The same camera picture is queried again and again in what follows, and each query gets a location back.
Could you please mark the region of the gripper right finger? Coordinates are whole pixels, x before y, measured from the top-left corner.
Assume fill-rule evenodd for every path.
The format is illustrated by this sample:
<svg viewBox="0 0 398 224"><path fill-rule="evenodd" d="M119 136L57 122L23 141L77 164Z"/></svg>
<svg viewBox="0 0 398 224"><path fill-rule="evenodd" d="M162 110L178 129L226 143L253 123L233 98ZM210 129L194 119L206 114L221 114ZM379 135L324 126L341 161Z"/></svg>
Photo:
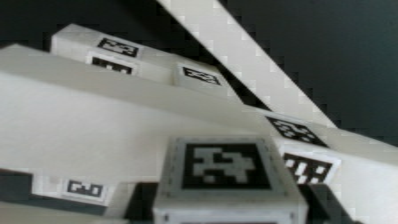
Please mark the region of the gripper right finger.
<svg viewBox="0 0 398 224"><path fill-rule="evenodd" d="M306 224L363 224L352 219L325 184L300 184L299 189L309 205Z"/></svg>

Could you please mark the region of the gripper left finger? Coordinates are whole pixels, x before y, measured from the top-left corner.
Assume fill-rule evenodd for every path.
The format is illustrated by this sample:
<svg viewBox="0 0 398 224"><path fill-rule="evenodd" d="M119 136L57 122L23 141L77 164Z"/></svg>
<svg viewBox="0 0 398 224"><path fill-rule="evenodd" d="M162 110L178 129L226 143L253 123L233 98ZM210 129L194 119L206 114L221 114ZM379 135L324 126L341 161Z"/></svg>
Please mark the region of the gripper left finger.
<svg viewBox="0 0 398 224"><path fill-rule="evenodd" d="M125 219L128 220L128 224L155 224L153 203L157 188L157 182L141 182L135 186L125 211Z"/></svg>

